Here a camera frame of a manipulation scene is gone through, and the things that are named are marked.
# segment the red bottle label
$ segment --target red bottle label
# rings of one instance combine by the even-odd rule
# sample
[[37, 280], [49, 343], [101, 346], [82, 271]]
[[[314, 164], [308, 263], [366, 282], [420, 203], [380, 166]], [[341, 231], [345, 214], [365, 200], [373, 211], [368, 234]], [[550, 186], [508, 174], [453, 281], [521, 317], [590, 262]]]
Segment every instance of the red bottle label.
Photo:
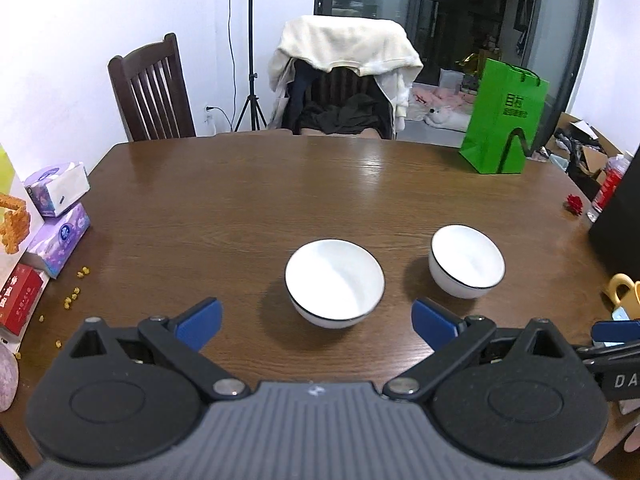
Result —
[[607, 205], [609, 199], [613, 196], [613, 192], [616, 190], [621, 180], [622, 175], [617, 171], [609, 171], [598, 194], [596, 195], [596, 198], [593, 199], [593, 207], [598, 211], [602, 211], [604, 206]]

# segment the white bowl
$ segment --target white bowl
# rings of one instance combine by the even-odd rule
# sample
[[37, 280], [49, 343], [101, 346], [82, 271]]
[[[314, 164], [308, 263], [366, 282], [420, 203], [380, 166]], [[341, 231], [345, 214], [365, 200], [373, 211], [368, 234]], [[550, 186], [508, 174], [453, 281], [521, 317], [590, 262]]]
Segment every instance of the white bowl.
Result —
[[456, 298], [480, 298], [504, 277], [500, 250], [480, 231], [448, 225], [431, 239], [429, 270], [442, 290]]
[[344, 240], [316, 240], [300, 247], [287, 262], [284, 281], [300, 315], [324, 328], [362, 321], [385, 290], [376, 259]]

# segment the plastic bottle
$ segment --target plastic bottle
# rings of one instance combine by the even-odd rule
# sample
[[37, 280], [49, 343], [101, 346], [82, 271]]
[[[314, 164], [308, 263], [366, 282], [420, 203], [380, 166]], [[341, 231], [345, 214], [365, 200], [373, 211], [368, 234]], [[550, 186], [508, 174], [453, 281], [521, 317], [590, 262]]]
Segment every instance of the plastic bottle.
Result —
[[633, 158], [632, 153], [625, 152], [624, 155], [617, 155], [609, 159], [604, 169], [607, 177], [602, 183], [602, 186], [600, 186], [596, 198], [593, 199], [591, 207], [587, 211], [587, 218], [589, 218], [589, 220], [595, 222], [598, 219], [598, 216], [602, 213], [602, 210], [612, 197], [613, 192], [618, 187]]

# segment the tripod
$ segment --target tripod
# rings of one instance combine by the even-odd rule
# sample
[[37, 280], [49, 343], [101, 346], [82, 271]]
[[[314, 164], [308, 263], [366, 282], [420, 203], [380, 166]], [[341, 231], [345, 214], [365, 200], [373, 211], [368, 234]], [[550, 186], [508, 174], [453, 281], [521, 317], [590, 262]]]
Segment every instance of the tripod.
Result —
[[258, 114], [260, 114], [264, 127], [267, 127], [267, 121], [264, 120], [264, 115], [258, 104], [258, 97], [255, 95], [254, 80], [257, 77], [257, 73], [254, 72], [254, 0], [249, 0], [249, 95], [246, 97], [246, 101], [244, 101], [240, 117], [238, 117], [238, 124], [236, 124], [236, 129], [234, 130], [235, 132], [238, 131], [240, 127], [242, 117], [244, 117], [244, 112], [247, 107], [249, 107], [249, 113], [251, 114], [251, 129], [260, 129]]

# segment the ribbed gray surface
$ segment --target ribbed gray surface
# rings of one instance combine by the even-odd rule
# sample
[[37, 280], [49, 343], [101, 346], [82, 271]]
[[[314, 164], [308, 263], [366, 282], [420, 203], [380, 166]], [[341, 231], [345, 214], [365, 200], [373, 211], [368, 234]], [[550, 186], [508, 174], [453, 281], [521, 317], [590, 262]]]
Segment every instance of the ribbed gray surface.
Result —
[[446, 442], [420, 407], [382, 399], [369, 383], [263, 383], [247, 399], [214, 404], [187, 440], [156, 459], [109, 470], [45, 462], [30, 476], [84, 478], [607, 479], [588, 462], [543, 472], [480, 462]]

